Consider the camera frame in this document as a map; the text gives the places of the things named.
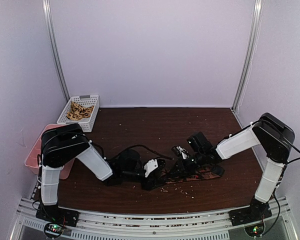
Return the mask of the dark red patterned tie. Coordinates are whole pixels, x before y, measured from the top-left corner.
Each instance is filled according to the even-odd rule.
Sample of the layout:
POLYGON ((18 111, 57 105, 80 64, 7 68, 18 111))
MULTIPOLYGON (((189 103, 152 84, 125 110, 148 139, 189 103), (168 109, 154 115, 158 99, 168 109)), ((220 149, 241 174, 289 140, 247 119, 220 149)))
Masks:
POLYGON ((194 173, 166 173, 161 176, 165 184, 177 184, 193 181, 205 181, 220 178, 225 169, 217 164, 206 164, 197 168, 194 173))

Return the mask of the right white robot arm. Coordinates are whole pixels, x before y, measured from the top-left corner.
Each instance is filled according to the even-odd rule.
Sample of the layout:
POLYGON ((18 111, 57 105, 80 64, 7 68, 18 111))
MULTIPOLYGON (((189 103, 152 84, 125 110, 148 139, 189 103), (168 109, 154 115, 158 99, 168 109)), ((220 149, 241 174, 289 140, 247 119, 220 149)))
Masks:
POLYGON ((289 159, 291 151, 300 154, 294 145, 295 138, 295 131, 269 112, 238 132, 226 136, 216 145, 198 131, 187 139, 193 155, 180 146, 173 148, 178 160, 169 174, 173 178, 188 178, 194 176, 201 167, 218 165, 246 150, 262 148, 267 163, 253 197, 256 202, 246 210, 248 219, 256 221, 266 212, 264 204, 280 184, 288 164, 292 163, 289 159))

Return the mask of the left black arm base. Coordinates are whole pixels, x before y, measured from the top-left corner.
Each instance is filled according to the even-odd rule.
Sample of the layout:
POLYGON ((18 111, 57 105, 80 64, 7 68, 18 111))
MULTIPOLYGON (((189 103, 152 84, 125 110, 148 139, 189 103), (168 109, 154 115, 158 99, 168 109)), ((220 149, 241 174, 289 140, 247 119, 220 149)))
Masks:
POLYGON ((79 212, 61 208, 58 204, 44 205, 40 202, 35 217, 62 226, 76 227, 79 219, 79 212))

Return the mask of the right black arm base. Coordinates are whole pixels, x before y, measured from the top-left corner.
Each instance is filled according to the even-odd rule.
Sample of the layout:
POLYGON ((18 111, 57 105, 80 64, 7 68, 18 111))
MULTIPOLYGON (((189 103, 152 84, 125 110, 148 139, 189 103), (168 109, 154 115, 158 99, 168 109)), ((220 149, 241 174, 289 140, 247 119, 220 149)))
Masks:
POLYGON ((261 202, 254 197, 248 207, 231 210, 228 214, 232 226, 245 225, 272 216, 269 203, 261 202))

